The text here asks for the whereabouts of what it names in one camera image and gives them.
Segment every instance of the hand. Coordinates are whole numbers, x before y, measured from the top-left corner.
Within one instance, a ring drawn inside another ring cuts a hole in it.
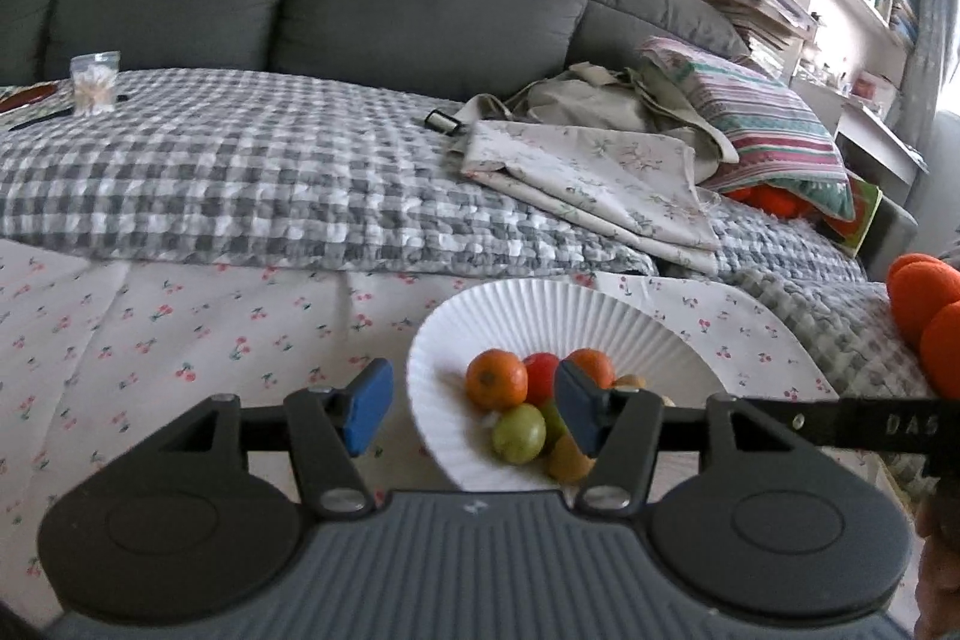
[[[917,533],[925,543],[916,592],[920,619],[913,633],[916,640],[935,640],[960,630],[960,552],[944,542],[929,498],[917,513]]]

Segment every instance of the ribbed gray surface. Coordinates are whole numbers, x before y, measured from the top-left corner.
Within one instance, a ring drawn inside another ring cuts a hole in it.
[[[664,580],[630,530],[572,516],[557,493],[397,494],[388,512],[321,528],[273,589],[215,619],[135,629],[68,614],[50,633],[59,640],[907,637],[885,617],[786,630],[711,615]]]

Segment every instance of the red tomato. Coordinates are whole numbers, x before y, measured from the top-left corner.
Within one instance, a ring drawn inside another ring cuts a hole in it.
[[[552,353],[534,353],[525,357],[527,367],[527,404],[539,407],[553,398],[553,373],[560,366],[560,359]]]

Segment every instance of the clear plastic cup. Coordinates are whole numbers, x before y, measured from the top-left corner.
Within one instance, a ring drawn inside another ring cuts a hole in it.
[[[120,53],[93,52],[70,59],[73,114],[81,118],[112,112],[116,107]]]

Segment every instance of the white logo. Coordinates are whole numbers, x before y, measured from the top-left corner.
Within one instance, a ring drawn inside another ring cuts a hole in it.
[[[464,511],[468,512],[470,515],[480,515],[484,510],[488,509],[490,505],[483,500],[472,501],[470,504],[464,504]]]

